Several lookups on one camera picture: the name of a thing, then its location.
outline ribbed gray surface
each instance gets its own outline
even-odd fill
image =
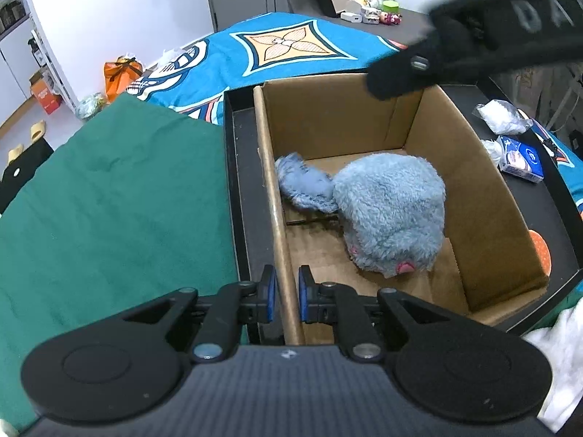
[[[337,347],[240,347],[223,363],[199,365],[167,403],[101,428],[40,420],[28,437],[493,437],[550,436],[530,419],[477,428],[451,424],[408,403],[376,365]]]

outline black cardboard tray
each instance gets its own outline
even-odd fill
[[[491,80],[476,85],[442,86],[481,139],[495,139],[485,122],[472,115],[478,103],[507,99]],[[240,280],[258,280],[266,263],[273,264],[269,205],[258,154],[253,86],[230,90],[224,96],[224,128],[232,227]],[[544,237],[552,258],[547,293],[497,325],[523,334],[532,328],[583,280],[583,222],[575,203],[546,150],[531,131],[519,140],[537,149],[544,181],[532,184],[503,174],[528,228]],[[264,343],[281,342],[279,322],[260,329]]]

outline blue tissue package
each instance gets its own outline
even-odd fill
[[[544,179],[543,167],[536,149],[507,136],[498,136],[502,146],[500,170],[531,182]]]

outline orange gift bag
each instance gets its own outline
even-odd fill
[[[136,78],[142,77],[142,65],[136,58],[119,57],[116,62],[103,64],[103,74],[106,77],[106,95],[112,102]]]

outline pink plush nose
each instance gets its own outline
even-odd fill
[[[412,273],[415,271],[415,266],[410,261],[403,261],[397,265],[397,274]]]

